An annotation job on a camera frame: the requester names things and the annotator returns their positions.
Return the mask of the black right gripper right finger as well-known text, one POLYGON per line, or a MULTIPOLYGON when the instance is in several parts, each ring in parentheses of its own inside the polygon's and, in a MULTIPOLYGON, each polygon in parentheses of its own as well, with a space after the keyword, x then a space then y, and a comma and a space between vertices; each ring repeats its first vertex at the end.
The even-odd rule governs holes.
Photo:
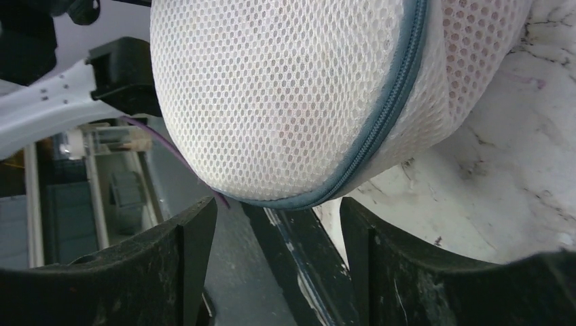
POLYGON ((352 198, 340 220, 362 325, 574 325, 575 253, 492 264, 449 252, 352 198))

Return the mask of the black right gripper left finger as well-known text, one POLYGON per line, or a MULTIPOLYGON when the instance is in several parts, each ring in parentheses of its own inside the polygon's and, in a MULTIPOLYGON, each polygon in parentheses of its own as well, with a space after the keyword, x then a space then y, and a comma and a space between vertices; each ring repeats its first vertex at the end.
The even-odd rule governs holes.
POLYGON ((205 197, 69 264, 1 271, 2 325, 213 325, 204 289, 217 221, 205 197))

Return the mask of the white mesh laundry bag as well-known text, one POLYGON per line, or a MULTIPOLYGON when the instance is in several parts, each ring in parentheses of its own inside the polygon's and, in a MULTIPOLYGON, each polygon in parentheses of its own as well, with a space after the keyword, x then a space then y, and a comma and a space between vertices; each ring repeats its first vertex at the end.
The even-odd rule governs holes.
POLYGON ((530 1, 154 1, 166 129, 239 201, 307 209, 443 141, 530 1))

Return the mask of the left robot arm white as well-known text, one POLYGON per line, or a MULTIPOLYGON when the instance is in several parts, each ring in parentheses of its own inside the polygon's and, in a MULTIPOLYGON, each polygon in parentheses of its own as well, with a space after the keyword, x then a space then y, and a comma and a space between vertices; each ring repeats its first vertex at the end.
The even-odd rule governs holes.
POLYGON ((141 114, 162 115, 150 46, 121 37, 60 74, 1 97, 1 158, 82 124, 141 114))

